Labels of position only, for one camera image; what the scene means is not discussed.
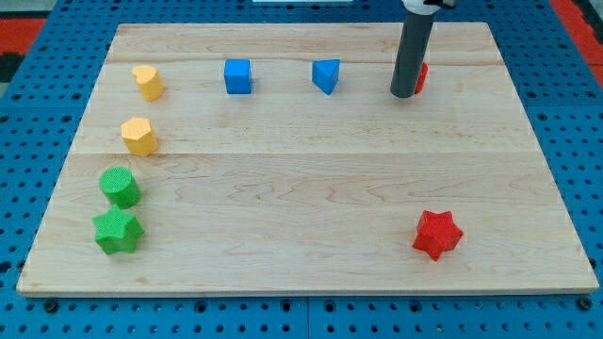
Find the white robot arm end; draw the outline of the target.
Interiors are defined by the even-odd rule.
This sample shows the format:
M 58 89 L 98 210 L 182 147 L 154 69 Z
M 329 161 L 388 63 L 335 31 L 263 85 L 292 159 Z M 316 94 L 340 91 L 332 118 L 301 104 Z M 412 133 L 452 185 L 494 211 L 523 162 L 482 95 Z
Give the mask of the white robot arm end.
M 456 8 L 461 0 L 401 0 L 404 7 L 417 15 L 433 15 L 439 9 Z

